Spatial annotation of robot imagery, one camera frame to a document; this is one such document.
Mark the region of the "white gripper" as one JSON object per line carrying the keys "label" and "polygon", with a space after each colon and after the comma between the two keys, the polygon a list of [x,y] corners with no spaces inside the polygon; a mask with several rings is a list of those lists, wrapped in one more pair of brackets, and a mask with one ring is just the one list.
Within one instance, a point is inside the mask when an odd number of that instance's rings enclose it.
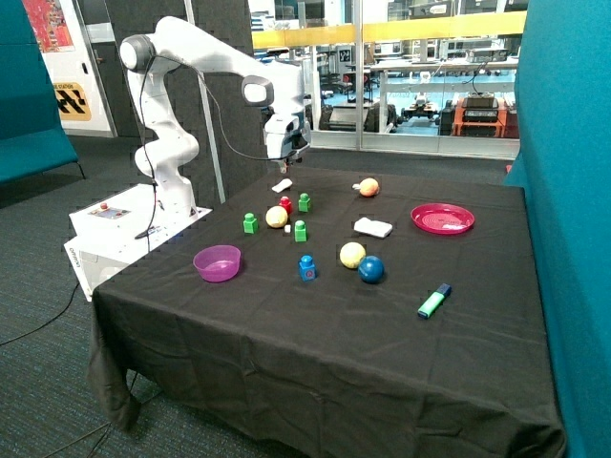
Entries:
{"label": "white gripper", "polygon": [[[297,159],[310,147],[310,124],[303,114],[273,114],[263,130],[270,160]],[[286,161],[281,162],[280,171],[282,174],[288,172]]]}

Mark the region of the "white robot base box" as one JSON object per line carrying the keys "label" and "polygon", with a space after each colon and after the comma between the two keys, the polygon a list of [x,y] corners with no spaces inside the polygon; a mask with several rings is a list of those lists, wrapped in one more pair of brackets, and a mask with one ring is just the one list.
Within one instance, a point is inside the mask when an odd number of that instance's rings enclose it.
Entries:
{"label": "white robot base box", "polygon": [[176,213],[160,197],[158,188],[138,184],[70,214],[75,237],[64,249],[87,301],[96,287],[211,212],[196,206]]}

